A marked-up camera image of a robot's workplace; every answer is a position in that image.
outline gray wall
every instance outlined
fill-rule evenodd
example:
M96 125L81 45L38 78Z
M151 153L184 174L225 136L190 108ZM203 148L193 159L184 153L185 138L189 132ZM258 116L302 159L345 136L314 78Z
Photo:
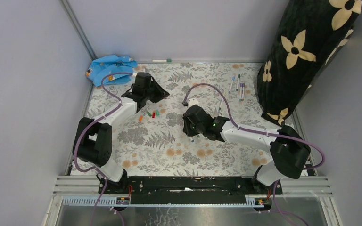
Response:
M70 0L98 57L263 61L288 0Z
M58 0L0 1L0 226L41 224L82 116L90 62Z
M310 141L326 153L327 175L345 226L362 225L362 14L350 41L299 104Z

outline crumpled blue fabric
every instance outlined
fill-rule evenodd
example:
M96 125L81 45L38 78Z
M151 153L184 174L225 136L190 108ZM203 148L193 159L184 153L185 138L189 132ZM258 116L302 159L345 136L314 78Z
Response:
M138 63L129 56L104 56L94 60L85 75L92 80L96 87L99 87L103 77L106 75L115 72L133 73L132 69L137 67L137 65ZM117 74L112 77L105 78L103 84L125 84L130 80L131 79L128 74Z

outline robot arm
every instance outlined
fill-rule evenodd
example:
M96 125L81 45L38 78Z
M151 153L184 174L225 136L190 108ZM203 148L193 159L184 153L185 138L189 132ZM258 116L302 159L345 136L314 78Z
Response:
M136 114L146 105L146 101L150 100L157 103L169 96L155 79L148 73L138 73L135 77L135 83L132 87L121 95L121 106L111 115L118 106L108 109L103 114L94 119L82 118L78 124L75 142L80 137L81 132L95 119L101 118L95 123L82 138L77 157L85 162L89 162L99 169L113 182L118 182L122 177L126 176L125 170L119 166L112 155L112 127L117 127L124 122L129 116Z
M193 100L189 104L188 110L183 115L183 132L189 136L202 134L210 140L222 142L233 142L252 146L271 153L273 161L259 167L253 179L257 179L265 186L270 186L274 181L289 177L298 179L303 167L309 157L311 149L289 139L279 137L269 137L266 135L245 132L236 128L228 118L212 118ZM296 138L301 137L289 126L283 126L280 130L266 130L245 125L240 125L247 129L253 129L272 134L283 134Z

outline white marker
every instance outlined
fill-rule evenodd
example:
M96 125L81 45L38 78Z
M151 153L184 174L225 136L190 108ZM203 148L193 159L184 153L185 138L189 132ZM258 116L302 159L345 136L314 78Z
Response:
M242 101L243 101L243 97L245 95L245 83L242 84Z
M232 77L230 90L228 91L228 93L231 93L232 85L234 85L234 80L235 80L235 75Z
M171 59L167 59L167 60L152 60L152 62L164 62L164 63L171 63Z
M241 74L238 74L238 80L237 80L237 91L238 91L238 86L240 86L241 84L239 83L239 79L241 78Z
M222 105L222 102L223 102L223 98L222 98L222 96L221 95L219 95L220 96L220 98L221 98L221 101L220 101L220 106L219 106L219 113L220 113L220 110L221 110L221 105Z
M241 101L242 100L242 82L241 82L241 84L240 84L240 87L239 87L239 101Z

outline floral tablecloth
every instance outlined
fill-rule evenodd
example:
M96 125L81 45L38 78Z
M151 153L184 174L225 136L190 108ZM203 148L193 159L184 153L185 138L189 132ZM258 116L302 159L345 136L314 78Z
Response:
M237 98L236 82L232 93L226 94L233 118L245 125L278 129L260 117L262 109L256 99L254 83L261 65L140 64L135 71L150 73L170 96L156 104L148 101L140 112L113 129L112 157L130 176L252 176L257 167L271 160L270 154L246 145L210 141L203 136L195 136L192 143L182 132L182 114L186 107L181 102L187 90L201 82L213 84L227 93L232 76L240 74L241 82L246 84L244 101ZM121 95L132 83L107 87ZM191 97L195 97L207 113L218 115L220 97L214 89L197 87L191 92ZM117 100L102 88L95 88L86 116L93 118L116 104ZM220 115L227 117L224 104L222 109ZM146 111L156 110L160 115L155 118L146 114ZM82 168L89 166L81 160L79 164ZM71 171L71 175L95 174L94 171L81 173L75 167Z

